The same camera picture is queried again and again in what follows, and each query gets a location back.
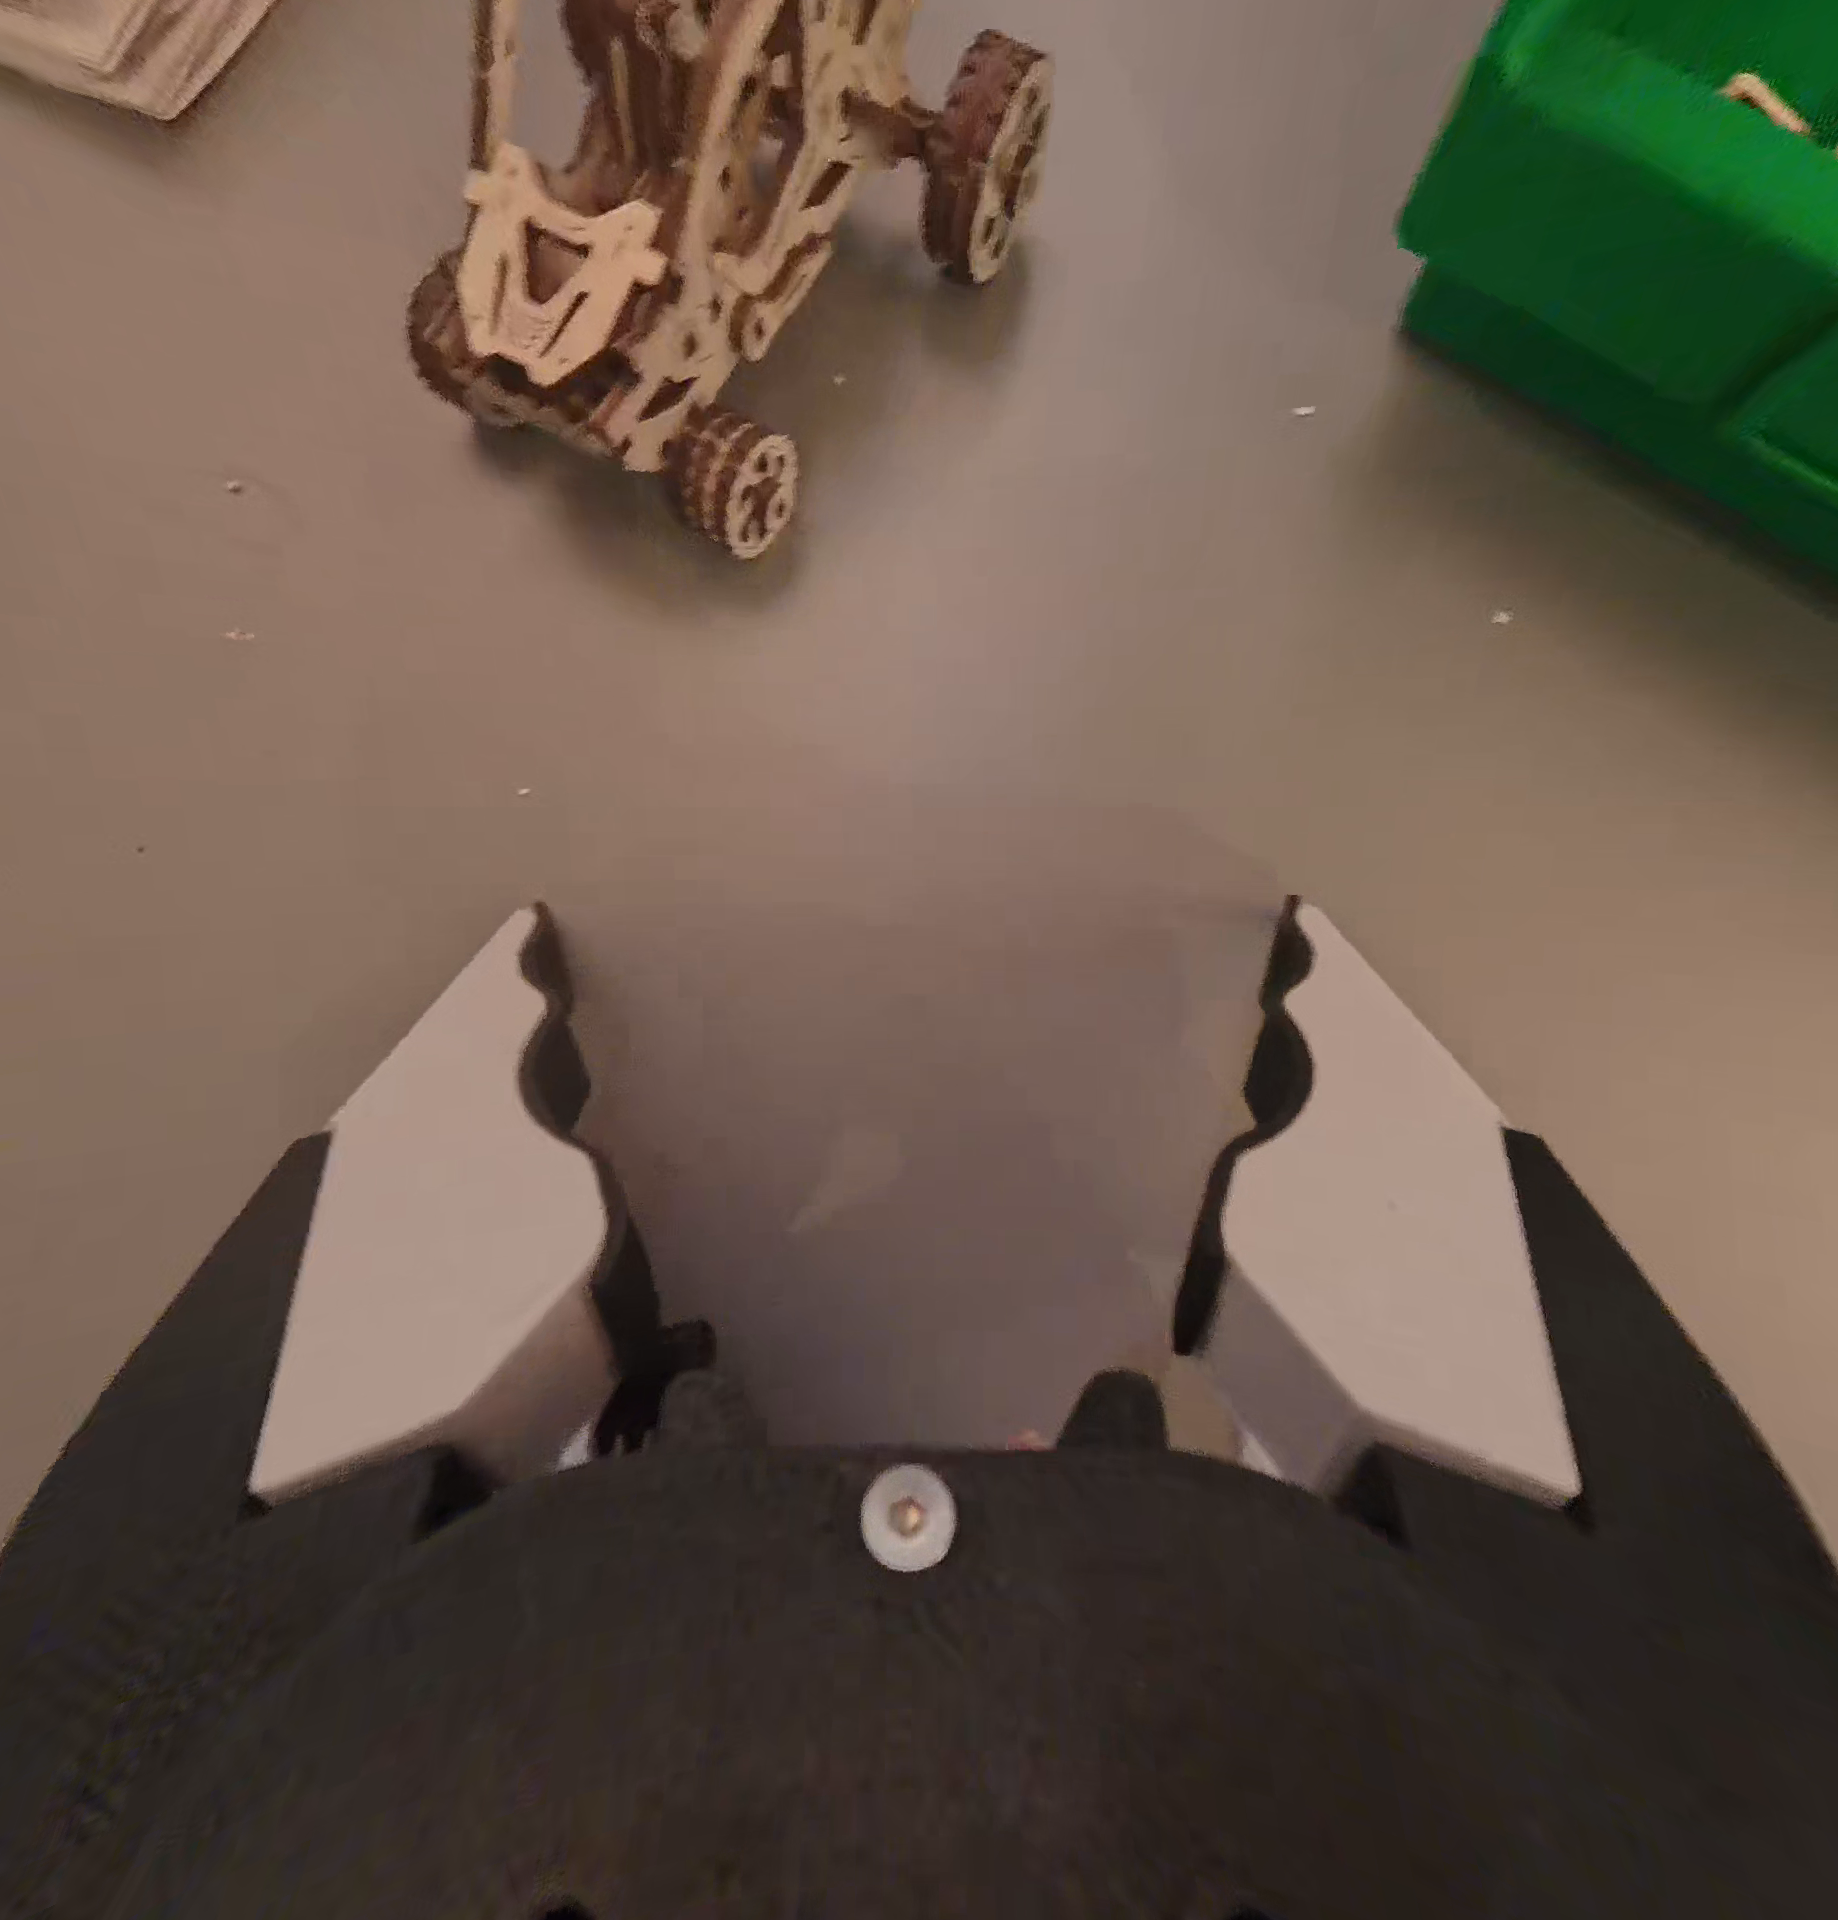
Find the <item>wooden model car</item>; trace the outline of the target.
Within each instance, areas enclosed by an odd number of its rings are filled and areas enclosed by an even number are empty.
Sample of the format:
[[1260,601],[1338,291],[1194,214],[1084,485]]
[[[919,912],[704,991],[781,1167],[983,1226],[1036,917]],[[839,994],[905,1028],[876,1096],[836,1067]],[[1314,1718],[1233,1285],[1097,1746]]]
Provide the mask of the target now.
[[722,403],[825,274],[859,182],[925,174],[922,242],[990,286],[1036,201],[1054,61],[1001,31],[938,106],[911,85],[911,3],[562,5],[587,106],[570,157],[513,134],[523,5],[479,3],[462,244],[408,303],[429,392],[658,475],[751,564],[800,503],[795,439]]

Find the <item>wooden model piece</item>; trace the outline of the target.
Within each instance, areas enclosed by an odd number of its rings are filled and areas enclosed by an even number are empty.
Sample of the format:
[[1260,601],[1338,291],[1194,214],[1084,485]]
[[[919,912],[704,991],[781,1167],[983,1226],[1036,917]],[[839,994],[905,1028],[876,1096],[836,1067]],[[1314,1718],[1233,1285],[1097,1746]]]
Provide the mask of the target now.
[[1787,101],[1785,94],[1781,94],[1777,91],[1777,85],[1770,83],[1760,72],[1740,71],[1740,72],[1732,76],[1719,88],[1719,94],[1721,94],[1721,98],[1724,98],[1729,102],[1750,107],[1753,112],[1758,112],[1765,121],[1770,121],[1775,126],[1778,126],[1792,134],[1806,138],[1813,144],[1820,144],[1820,140],[1824,138],[1820,133],[1822,126],[1825,129],[1825,133],[1838,130],[1837,121],[1828,118],[1824,123],[1815,123],[1805,112],[1799,112],[1799,107],[1796,102]]

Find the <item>green plastic bin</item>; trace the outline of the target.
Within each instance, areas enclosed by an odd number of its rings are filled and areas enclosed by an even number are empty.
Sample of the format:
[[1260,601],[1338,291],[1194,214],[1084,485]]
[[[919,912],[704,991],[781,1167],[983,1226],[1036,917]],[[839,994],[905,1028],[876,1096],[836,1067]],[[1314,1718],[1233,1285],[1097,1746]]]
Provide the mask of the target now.
[[1512,3],[1406,208],[1406,331],[1838,584],[1838,3]]

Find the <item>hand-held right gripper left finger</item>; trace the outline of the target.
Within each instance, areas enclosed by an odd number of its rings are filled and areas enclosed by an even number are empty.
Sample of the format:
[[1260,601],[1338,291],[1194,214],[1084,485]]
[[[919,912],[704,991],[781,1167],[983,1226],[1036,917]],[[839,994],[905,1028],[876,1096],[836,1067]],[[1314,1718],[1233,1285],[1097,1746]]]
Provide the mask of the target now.
[[558,924],[522,907],[332,1114],[249,1490],[279,1503],[445,1449],[562,1471],[660,1348]]

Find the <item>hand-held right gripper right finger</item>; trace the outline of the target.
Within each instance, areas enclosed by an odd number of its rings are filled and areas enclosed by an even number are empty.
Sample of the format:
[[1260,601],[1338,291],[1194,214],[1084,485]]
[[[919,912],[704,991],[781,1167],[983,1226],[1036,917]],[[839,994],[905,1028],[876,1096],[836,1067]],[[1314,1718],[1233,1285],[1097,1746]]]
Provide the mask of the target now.
[[1577,1501],[1502,1111],[1298,895],[1260,1014],[1175,1292],[1190,1403],[1239,1466],[1325,1497],[1391,1449]]

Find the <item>clear plastic tray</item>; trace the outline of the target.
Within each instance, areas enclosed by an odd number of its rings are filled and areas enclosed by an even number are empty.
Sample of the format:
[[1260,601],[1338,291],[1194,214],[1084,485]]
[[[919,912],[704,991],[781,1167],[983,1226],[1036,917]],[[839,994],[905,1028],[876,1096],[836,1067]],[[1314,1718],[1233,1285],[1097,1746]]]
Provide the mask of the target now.
[[146,121],[187,114],[272,3],[0,3],[0,69]]

